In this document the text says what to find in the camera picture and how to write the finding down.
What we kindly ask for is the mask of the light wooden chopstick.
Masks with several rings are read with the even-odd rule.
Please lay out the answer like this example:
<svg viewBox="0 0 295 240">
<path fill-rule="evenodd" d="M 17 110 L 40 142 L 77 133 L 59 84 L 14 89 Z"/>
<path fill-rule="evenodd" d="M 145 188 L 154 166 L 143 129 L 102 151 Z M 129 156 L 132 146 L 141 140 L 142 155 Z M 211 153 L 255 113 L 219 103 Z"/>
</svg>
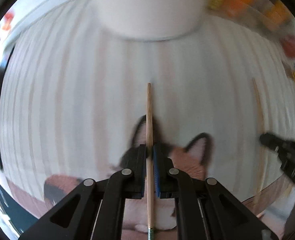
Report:
<svg viewBox="0 0 295 240">
<path fill-rule="evenodd" d="M 259 142 L 260 135 L 265 131 L 265 120 L 260 98 L 260 92 L 255 78 L 252 78 L 252 84 L 256 105 L 256 141 L 258 142 L 256 150 L 258 153 L 258 171 L 256 173 L 256 191 L 254 196 L 254 207 L 257 207 L 265 176 L 265 155 L 264 150 Z"/>
</svg>

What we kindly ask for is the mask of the striped cat placemat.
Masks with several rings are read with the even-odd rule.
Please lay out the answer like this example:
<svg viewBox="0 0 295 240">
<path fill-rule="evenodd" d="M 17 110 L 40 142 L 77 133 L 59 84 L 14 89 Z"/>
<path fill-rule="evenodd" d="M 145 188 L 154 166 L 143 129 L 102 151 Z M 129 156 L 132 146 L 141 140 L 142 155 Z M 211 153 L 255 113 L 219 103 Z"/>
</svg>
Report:
<svg viewBox="0 0 295 240">
<path fill-rule="evenodd" d="M 295 239 L 295 16 L 256 0 L 186 34 L 67 0 L 0 30 L 0 156 L 19 239 Z"/>
</svg>

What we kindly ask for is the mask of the red item in plastic bag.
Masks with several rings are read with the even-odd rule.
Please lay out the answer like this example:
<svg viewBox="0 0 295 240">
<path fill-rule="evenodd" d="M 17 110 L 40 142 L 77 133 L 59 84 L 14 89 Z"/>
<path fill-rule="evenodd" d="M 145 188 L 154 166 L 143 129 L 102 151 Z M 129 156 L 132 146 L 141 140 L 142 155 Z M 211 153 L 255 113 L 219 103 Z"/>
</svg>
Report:
<svg viewBox="0 0 295 240">
<path fill-rule="evenodd" d="M 280 43 L 284 54 L 290 59 L 295 59 L 295 36 L 287 35 L 280 39 Z"/>
</svg>

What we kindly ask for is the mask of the clear plastic organizer tray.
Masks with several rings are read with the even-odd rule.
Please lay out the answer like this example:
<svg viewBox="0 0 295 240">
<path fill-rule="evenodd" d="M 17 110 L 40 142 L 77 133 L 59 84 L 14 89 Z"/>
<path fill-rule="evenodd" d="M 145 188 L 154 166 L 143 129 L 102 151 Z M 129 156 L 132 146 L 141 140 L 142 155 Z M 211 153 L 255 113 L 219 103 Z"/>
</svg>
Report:
<svg viewBox="0 0 295 240">
<path fill-rule="evenodd" d="M 290 33 L 293 15 L 281 0 L 209 0 L 208 9 L 268 36 Z"/>
</svg>

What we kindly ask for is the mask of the beige utensil holder cup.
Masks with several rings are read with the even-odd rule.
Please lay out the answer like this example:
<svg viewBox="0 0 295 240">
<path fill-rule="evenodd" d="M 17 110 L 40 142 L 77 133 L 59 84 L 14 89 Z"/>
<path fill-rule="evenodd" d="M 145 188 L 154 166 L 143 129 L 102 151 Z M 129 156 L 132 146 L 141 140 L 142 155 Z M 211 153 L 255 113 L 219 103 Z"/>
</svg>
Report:
<svg viewBox="0 0 295 240">
<path fill-rule="evenodd" d="M 207 0 L 95 0 L 101 25 L 116 35 L 161 41 L 185 35 L 201 22 Z"/>
</svg>

